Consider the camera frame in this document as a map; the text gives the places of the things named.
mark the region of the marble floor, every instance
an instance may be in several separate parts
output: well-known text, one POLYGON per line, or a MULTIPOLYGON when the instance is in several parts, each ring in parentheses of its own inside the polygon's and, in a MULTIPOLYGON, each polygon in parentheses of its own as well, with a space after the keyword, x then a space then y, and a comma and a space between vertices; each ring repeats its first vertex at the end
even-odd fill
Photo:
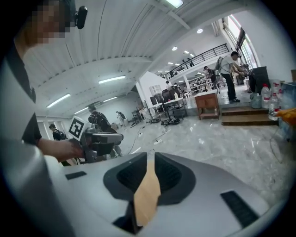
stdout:
POLYGON ((123 155, 166 152, 218 166, 255 189, 271 206, 284 199, 296 168, 292 144, 277 126, 222 126, 217 119, 186 117, 168 127, 143 121, 120 128, 123 155))

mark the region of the desk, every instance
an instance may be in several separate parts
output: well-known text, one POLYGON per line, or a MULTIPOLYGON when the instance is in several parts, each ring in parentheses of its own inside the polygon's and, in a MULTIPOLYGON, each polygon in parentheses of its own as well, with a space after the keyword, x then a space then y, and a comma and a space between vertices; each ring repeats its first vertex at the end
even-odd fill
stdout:
MULTIPOLYGON (((186 111, 186 109, 185 109, 185 104, 184 104, 184 100, 183 100, 183 98, 177 98, 177 99, 174 99, 174 100, 171 100, 171 101, 168 101, 168 102, 166 102, 166 103, 164 103, 163 105, 164 105, 164 107, 165 107, 165 109, 167 108, 166 106, 169 106, 169 105, 173 105, 173 104, 179 104, 179 101, 182 101, 182 103, 183 103, 183 108, 184 108, 184 110, 185 110, 185 115, 187 115, 187 111, 186 111)), ((168 115, 168 118, 169 119, 171 119, 171 117, 170 117, 170 113, 169 113, 169 110, 168 109, 166 109, 167 110, 167 115, 168 115)))
POLYGON ((195 95, 195 102, 197 105, 199 120, 201 117, 217 117, 219 118, 219 103, 217 98, 217 90, 211 90, 208 92, 201 92, 195 95), (215 113, 204 113, 203 109, 216 108, 215 113))
POLYGON ((156 104, 156 105, 153 105, 153 106, 151 106, 151 107, 148 108, 148 109, 156 109, 156 111, 157 111, 157 113, 158 113, 158 116, 159 116, 159 120, 161 121, 160 114, 159 114, 159 111, 158 111, 158 107, 159 107, 159 106, 162 106, 162 109, 163 109, 163 112, 164 112, 165 110, 164 110, 164 108, 163 108, 162 103, 158 103, 158 104, 156 104))

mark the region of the black pants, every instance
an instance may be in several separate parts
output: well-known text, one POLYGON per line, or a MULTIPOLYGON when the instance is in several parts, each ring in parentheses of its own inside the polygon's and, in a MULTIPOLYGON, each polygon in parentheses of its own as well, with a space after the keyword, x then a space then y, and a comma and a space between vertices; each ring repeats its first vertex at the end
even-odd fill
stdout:
POLYGON ((230 77, 229 74, 223 74, 221 73, 222 77, 225 78, 227 86, 228 86, 228 99, 229 100, 234 100, 236 99, 236 95, 235 95, 235 88, 234 88, 234 83, 230 77))

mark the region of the white shirt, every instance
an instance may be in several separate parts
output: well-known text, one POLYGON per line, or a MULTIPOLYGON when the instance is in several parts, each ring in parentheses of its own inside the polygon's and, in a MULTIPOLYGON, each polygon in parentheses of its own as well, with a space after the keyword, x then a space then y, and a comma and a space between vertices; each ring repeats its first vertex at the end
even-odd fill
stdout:
POLYGON ((166 85, 166 89, 168 90, 168 91, 170 91, 171 89, 172 89, 172 84, 169 82, 167 85, 166 85))
POLYGON ((234 63, 234 60, 232 59, 231 56, 226 56, 222 59, 221 61, 221 70, 220 70, 220 73, 223 73, 223 74, 230 74, 230 64, 231 63, 234 63))

